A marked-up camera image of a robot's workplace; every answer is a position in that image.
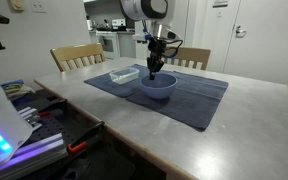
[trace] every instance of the dark blue cloth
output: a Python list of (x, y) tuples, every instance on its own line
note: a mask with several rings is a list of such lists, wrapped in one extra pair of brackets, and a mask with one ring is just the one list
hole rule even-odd
[(154, 100), (140, 91), (141, 79), (149, 73), (147, 68), (140, 65), (131, 67), (140, 70), (139, 78), (123, 85), (112, 82), (109, 74), (84, 82), (116, 96), (127, 97), (127, 101), (164, 114), (199, 130), (205, 130), (208, 127), (228, 87), (228, 83), (223, 81), (162, 71), (162, 73), (175, 76), (178, 83), (176, 90), (169, 98)]

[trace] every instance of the wooden chair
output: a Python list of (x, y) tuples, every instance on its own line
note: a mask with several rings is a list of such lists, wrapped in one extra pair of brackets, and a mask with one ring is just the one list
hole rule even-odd
[(72, 70), (75, 67), (80, 68), (81, 66), (92, 65), (94, 63), (97, 64), (105, 61), (101, 44), (86, 44), (51, 49), (51, 54), (61, 72), (66, 71), (66, 67)]
[[(171, 55), (174, 53), (174, 49), (167, 50), (165, 54)], [(193, 61), (193, 68), (197, 68), (198, 63), (202, 63), (201, 70), (205, 70), (208, 59), (210, 57), (211, 51), (209, 49), (198, 49), (189, 47), (180, 47), (177, 55), (171, 59), (171, 64), (176, 65), (175, 60), (178, 60), (177, 65), (182, 66), (183, 61), (185, 62), (185, 67), (189, 67), (190, 62)], [(164, 63), (168, 64), (169, 59), (164, 58)]]

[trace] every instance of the white appliance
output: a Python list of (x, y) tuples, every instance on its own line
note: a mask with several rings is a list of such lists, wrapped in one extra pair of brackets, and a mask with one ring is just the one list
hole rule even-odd
[(117, 59), (120, 57), (118, 35), (116, 32), (96, 31), (97, 42), (101, 43), (106, 59)]

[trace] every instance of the light gray tabletop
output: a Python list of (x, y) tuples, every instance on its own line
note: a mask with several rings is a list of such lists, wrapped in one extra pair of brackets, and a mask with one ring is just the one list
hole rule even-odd
[(288, 179), (287, 86), (165, 65), (164, 70), (229, 83), (209, 127), (198, 132), (83, 82), (133, 64), (145, 66), (146, 61), (121, 58), (44, 76), (36, 82), (198, 179)]

